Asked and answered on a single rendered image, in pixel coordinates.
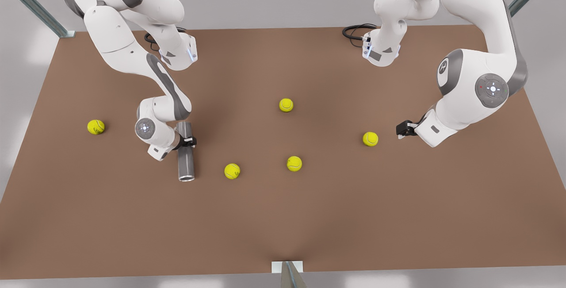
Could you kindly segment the grey tennis ball tube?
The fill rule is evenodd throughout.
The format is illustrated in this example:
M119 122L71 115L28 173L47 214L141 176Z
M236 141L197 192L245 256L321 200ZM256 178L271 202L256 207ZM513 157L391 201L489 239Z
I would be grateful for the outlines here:
M177 149L179 181L192 181L195 179L193 148L184 142L192 137L191 123L188 121L178 122L176 131L180 135Z

